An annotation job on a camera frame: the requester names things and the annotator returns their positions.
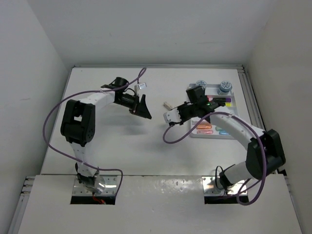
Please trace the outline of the purple cap black highlighter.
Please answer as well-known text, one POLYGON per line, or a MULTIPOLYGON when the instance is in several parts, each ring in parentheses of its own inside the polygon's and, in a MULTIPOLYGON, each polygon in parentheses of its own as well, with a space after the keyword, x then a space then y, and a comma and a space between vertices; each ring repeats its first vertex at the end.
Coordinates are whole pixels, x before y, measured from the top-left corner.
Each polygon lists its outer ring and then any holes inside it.
POLYGON ((213 98, 214 102, 231 102, 231 98, 213 98))

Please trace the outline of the orange pastel highlighter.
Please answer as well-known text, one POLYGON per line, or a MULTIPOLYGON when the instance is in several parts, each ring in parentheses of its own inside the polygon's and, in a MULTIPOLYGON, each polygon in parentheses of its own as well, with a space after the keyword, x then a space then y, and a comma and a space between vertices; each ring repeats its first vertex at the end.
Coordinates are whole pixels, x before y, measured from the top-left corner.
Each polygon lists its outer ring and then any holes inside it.
POLYGON ((199 124, 199 125, 197 125, 196 129, 198 129, 198 130, 212 129, 212 125, 210 125, 210 124, 199 124))

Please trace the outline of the blue jar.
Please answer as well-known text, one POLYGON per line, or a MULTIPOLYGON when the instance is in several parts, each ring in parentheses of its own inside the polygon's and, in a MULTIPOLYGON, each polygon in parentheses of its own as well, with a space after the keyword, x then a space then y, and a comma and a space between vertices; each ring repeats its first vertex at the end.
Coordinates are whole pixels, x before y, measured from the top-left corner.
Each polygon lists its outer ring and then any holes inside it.
POLYGON ((204 80, 197 80, 195 85, 201 87, 204 91, 207 88, 207 82, 205 82, 204 80))
POLYGON ((222 81, 219 85, 217 93, 219 95, 227 95, 232 90, 232 84, 229 81, 222 81))

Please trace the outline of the beige eraser block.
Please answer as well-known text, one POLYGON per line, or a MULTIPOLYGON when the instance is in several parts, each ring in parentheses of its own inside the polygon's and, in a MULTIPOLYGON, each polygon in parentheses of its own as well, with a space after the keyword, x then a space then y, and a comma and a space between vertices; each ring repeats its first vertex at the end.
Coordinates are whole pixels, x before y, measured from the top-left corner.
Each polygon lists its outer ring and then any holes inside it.
POLYGON ((168 102, 163 102, 163 106, 167 109, 167 110, 171 110, 171 109, 173 109, 173 106, 172 105, 170 105, 168 102))

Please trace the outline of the pink pastel highlighter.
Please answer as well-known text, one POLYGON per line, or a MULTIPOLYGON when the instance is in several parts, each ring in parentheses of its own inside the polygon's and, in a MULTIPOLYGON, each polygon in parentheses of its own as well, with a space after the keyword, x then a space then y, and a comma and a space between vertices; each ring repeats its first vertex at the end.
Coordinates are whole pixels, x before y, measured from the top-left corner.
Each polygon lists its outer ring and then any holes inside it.
POLYGON ((212 129, 201 129, 196 132, 198 135, 211 135, 214 133, 212 129))

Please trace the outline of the blue pastel highlighter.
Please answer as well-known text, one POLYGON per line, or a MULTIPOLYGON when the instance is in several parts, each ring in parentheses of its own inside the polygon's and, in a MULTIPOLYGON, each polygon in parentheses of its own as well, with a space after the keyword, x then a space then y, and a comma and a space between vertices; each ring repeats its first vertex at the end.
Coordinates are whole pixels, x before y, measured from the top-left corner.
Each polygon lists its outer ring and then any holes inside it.
POLYGON ((230 134, 227 133, 227 132, 224 131, 224 130, 221 130, 221 131, 219 131, 219 135, 222 135, 222 136, 229 136, 230 134))

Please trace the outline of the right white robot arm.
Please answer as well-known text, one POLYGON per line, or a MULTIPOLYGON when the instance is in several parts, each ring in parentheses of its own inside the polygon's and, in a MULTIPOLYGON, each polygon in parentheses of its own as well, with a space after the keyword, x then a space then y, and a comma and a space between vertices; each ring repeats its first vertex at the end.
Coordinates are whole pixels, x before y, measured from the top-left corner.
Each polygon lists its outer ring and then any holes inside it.
POLYGON ((226 189, 241 180, 262 180, 286 162, 280 136, 271 129, 265 131, 249 125, 222 102, 209 101, 201 86, 186 90, 188 102, 177 107, 179 124, 193 117, 204 118, 236 139, 247 151, 246 159, 233 164, 219 174, 226 189))

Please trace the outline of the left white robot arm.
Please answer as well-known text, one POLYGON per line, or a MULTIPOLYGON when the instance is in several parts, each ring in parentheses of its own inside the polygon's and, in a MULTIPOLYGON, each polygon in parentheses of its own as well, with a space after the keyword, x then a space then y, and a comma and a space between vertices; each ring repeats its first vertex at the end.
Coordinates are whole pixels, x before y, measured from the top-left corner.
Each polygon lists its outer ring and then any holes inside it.
POLYGON ((137 83, 133 95, 126 93, 128 86, 128 80, 117 77, 110 84, 101 86, 98 93, 66 103, 60 132, 70 143, 78 160, 75 166, 78 180, 88 188, 94 189, 99 183, 99 169, 89 167, 93 162, 91 141, 96 133, 96 111, 114 103, 128 108, 132 115, 152 118, 146 105, 146 95, 138 94, 147 85, 137 83))

